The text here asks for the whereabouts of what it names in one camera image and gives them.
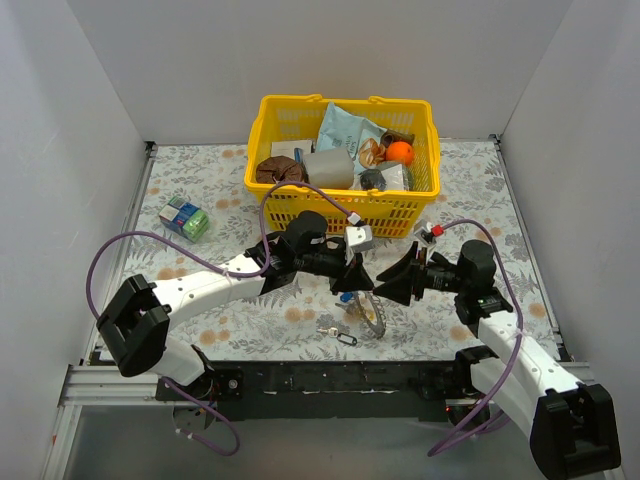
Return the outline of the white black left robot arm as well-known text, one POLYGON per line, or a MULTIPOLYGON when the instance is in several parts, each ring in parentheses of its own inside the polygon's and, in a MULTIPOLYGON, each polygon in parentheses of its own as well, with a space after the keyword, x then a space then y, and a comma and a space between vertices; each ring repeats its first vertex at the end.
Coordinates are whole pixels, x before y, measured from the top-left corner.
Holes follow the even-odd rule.
POLYGON ((167 377, 188 398, 200 400, 211 392, 213 377, 200 350, 170 338, 178 325, 287 286, 299 272, 327 278, 334 294, 372 290, 362 255, 372 246, 371 227, 352 214, 342 236, 327 231, 322 215, 304 211, 284 230, 215 268, 156 282, 127 278, 97 319, 120 374, 167 377))

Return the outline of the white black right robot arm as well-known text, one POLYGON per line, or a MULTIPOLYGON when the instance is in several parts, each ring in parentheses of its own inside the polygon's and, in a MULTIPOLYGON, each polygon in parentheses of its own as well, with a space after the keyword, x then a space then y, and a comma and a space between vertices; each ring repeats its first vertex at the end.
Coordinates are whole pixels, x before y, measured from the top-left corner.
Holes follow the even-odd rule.
POLYGON ((480 240, 465 242, 451 263, 412 245, 378 275, 375 295, 402 305, 427 289, 451 292, 461 323, 482 347, 457 353, 454 389, 490 397, 525 434, 531 455, 548 479, 574 479, 613 470, 621 452, 609 392, 586 384, 526 335, 515 305, 495 286, 497 256, 480 240))

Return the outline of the key with blue tag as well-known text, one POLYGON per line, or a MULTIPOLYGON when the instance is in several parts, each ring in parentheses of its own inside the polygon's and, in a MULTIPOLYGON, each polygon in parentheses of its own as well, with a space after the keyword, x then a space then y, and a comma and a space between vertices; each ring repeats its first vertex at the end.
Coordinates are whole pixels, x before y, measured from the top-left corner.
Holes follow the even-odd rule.
POLYGON ((339 296, 339 302, 336 303, 336 306, 345 310, 353 310, 358 306, 357 296, 353 292, 345 292, 339 296))

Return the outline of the large silver keyring with chain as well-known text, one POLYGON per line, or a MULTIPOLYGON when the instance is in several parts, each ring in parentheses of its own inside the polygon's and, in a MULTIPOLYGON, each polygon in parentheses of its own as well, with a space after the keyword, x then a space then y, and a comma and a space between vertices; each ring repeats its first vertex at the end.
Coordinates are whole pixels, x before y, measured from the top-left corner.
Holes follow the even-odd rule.
POLYGON ((373 337, 382 339, 386 333, 386 313, 380 300, 370 292, 359 291, 352 293, 351 298, 345 303, 345 311, 364 323, 373 337))

